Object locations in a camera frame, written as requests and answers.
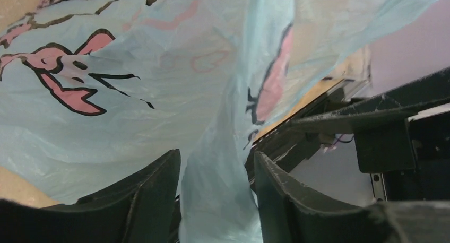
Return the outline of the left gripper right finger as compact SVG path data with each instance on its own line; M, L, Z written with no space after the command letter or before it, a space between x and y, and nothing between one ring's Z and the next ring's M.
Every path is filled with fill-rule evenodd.
M262 152L254 154L264 242L383 242L369 211L299 182Z

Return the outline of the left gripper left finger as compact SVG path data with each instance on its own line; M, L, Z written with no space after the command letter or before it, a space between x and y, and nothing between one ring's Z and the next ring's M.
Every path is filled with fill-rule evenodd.
M45 209L44 242L166 242L175 205L180 151L170 150L138 172L72 205Z

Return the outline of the blue printed plastic bag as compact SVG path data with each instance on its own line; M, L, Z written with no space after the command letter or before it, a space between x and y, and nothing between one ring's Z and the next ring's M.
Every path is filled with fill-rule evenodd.
M181 152L182 242L261 242L245 161L438 0L41 0L1 34L1 165L62 203Z

